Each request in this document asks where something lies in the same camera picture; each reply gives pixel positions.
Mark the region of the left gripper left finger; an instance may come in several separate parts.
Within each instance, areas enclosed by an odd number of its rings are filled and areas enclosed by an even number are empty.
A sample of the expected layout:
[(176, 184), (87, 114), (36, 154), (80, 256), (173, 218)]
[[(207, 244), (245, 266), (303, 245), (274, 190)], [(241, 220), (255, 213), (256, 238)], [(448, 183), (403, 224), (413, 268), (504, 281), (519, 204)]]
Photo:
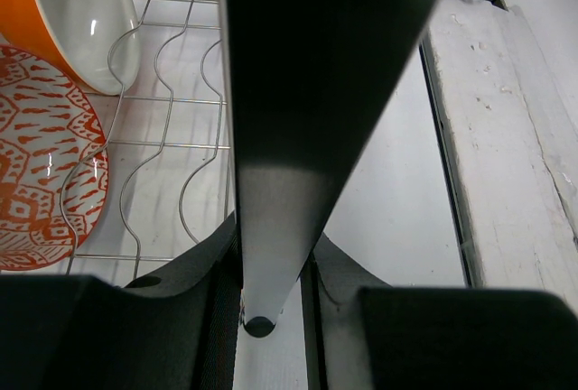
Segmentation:
[(230, 389), (240, 285), (233, 217), (123, 288), (90, 275), (5, 275), (1, 386)]

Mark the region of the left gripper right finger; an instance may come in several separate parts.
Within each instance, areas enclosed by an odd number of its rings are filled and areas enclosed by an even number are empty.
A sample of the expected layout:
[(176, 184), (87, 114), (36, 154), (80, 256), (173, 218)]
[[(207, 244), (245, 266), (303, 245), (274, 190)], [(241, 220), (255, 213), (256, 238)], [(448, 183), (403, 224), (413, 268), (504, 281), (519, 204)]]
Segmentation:
[(312, 389), (577, 386), (577, 318), (551, 293), (393, 287), (327, 237), (301, 288)]

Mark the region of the steel two-tier dish rack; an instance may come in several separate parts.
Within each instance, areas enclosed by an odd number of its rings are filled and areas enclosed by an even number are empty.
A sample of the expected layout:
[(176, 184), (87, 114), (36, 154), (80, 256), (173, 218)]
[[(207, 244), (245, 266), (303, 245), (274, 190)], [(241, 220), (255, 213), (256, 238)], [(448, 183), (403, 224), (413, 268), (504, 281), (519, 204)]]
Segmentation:
[(220, 0), (246, 331), (291, 292), (439, 0)]

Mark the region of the red patterned bowl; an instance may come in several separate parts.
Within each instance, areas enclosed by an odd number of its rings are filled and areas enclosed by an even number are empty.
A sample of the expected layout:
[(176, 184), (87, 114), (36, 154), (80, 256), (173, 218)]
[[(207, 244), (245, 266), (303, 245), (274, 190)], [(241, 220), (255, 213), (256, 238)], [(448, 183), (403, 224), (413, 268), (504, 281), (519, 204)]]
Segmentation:
[(46, 60), (1, 47), (1, 268), (68, 257), (98, 223), (105, 136), (82, 90)]

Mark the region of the white bowl pink rim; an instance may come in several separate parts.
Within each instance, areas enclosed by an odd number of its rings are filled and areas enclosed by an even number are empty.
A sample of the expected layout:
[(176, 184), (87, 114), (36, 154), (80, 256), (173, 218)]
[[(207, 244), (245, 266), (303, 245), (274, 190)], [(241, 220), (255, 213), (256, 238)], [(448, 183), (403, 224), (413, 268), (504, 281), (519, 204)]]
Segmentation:
[(133, 0), (1, 0), (1, 35), (106, 95), (136, 80), (141, 42)]

